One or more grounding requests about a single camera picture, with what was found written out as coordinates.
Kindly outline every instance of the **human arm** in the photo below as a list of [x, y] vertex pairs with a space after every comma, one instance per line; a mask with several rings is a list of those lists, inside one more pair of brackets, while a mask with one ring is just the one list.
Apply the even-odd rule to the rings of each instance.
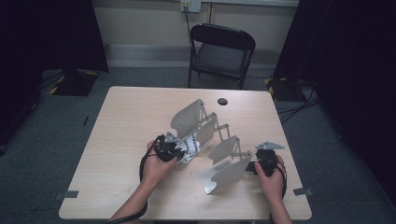
[[[282, 158], [278, 155], [277, 157], [278, 162], [284, 164]], [[288, 210], [286, 210], [285, 204], [283, 204], [282, 199], [282, 188], [284, 182], [283, 175], [280, 173], [280, 170], [282, 170], [282, 172], [285, 172], [283, 166], [280, 165], [280, 170], [276, 169], [276, 171], [271, 176], [265, 175], [262, 167], [258, 162], [255, 162], [254, 166], [256, 168], [257, 175], [260, 178], [264, 196], [267, 199], [268, 204], [270, 205], [271, 214], [274, 222], [276, 224], [292, 223]]]
[[[148, 149], [153, 144], [153, 141], [148, 143]], [[120, 207], [120, 209], [111, 217], [109, 221], [128, 217], [140, 212], [146, 205], [149, 196], [166, 177], [169, 171], [175, 167], [177, 158], [173, 158], [169, 162], [161, 161], [152, 149], [147, 156], [143, 169], [143, 179], [134, 193], [129, 199]], [[122, 223], [138, 223], [138, 219]]]

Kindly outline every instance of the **chair seat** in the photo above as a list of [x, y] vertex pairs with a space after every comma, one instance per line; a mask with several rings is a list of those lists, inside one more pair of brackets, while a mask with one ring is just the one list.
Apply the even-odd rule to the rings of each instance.
[[248, 53], [245, 50], [203, 44], [193, 61], [193, 70], [202, 69], [241, 77], [247, 57]]

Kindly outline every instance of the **wall outlet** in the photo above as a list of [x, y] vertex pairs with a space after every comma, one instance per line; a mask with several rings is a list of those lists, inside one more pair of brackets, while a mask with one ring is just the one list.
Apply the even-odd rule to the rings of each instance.
[[184, 11], [185, 7], [189, 12], [201, 12], [201, 2], [199, 1], [180, 1], [180, 11]]

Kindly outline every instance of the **human hand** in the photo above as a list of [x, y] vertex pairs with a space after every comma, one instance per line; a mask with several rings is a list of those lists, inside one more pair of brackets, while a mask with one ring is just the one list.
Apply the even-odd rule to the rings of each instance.
[[[148, 150], [153, 143], [154, 141], [151, 141], [147, 144]], [[148, 157], [145, 162], [142, 183], [150, 184], [153, 187], [157, 186], [166, 177], [169, 171], [176, 166], [176, 163], [177, 158], [173, 158], [169, 162], [161, 161], [160, 158], [158, 158], [158, 156], [156, 155], [153, 147], [148, 153]]]
[[[278, 162], [285, 164], [283, 162], [282, 157], [276, 155]], [[260, 164], [256, 161], [254, 166], [257, 171], [257, 175], [260, 178], [262, 184], [262, 191], [264, 192], [265, 198], [268, 200], [269, 203], [275, 203], [282, 201], [282, 189], [283, 189], [283, 175], [280, 173], [278, 169], [274, 171], [271, 176], [266, 176], [264, 170], [260, 166]], [[285, 168], [281, 164], [277, 165], [283, 173], [285, 173]]]

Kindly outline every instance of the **white wall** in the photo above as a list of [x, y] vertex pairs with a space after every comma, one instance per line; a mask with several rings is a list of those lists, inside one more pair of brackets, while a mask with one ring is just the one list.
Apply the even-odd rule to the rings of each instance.
[[[93, 0], [93, 5], [105, 44], [189, 45], [187, 23], [178, 1]], [[189, 20], [192, 27], [209, 22], [211, 16], [212, 23], [247, 31], [255, 38], [257, 50], [267, 55], [267, 63], [276, 63], [295, 9], [202, 3], [202, 12], [190, 13]]]

